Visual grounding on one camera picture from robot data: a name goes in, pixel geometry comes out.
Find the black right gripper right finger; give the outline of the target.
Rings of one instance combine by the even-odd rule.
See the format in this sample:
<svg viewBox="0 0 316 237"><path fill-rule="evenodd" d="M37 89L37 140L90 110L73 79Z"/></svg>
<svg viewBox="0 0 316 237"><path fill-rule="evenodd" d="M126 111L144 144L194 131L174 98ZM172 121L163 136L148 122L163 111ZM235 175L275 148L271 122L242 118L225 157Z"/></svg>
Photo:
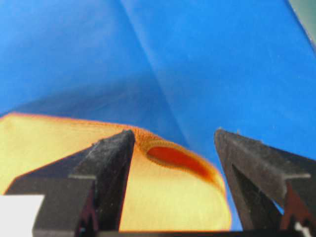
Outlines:
<svg viewBox="0 0 316 237"><path fill-rule="evenodd" d="M315 233L313 159L223 129L214 144L244 233Z"/></svg>

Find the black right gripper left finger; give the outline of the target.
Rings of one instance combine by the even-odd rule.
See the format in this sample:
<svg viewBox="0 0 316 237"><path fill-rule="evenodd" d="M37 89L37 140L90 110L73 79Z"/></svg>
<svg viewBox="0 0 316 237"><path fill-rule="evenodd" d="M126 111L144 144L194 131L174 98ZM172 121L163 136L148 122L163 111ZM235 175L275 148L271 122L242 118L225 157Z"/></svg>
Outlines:
<svg viewBox="0 0 316 237"><path fill-rule="evenodd" d="M33 200L33 237L93 237L119 228L135 136L131 130L18 176L8 197Z"/></svg>

